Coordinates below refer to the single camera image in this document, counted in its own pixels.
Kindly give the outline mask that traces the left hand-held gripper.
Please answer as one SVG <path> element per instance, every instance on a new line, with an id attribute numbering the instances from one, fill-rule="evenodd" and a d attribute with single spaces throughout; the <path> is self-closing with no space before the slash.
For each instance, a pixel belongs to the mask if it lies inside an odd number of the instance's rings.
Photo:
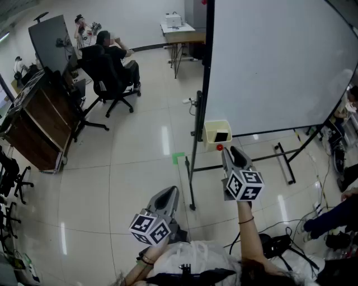
<path id="1" fill-rule="evenodd" d="M 180 191 L 168 187 L 154 195 L 147 208 L 137 213 L 128 230 L 141 243 L 159 246 L 169 238 L 169 243 L 182 241 L 182 229 L 175 220 Z"/>

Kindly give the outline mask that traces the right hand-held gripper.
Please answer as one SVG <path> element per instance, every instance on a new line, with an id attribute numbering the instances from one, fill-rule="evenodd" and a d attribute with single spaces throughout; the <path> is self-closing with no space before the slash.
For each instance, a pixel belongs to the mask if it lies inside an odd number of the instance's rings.
<path id="1" fill-rule="evenodd" d="M 241 149 L 225 147 L 222 150 L 222 164 L 227 174 L 222 180 L 225 201 L 252 203 L 260 196 L 265 188 L 263 177 L 252 167 L 252 160 Z"/>

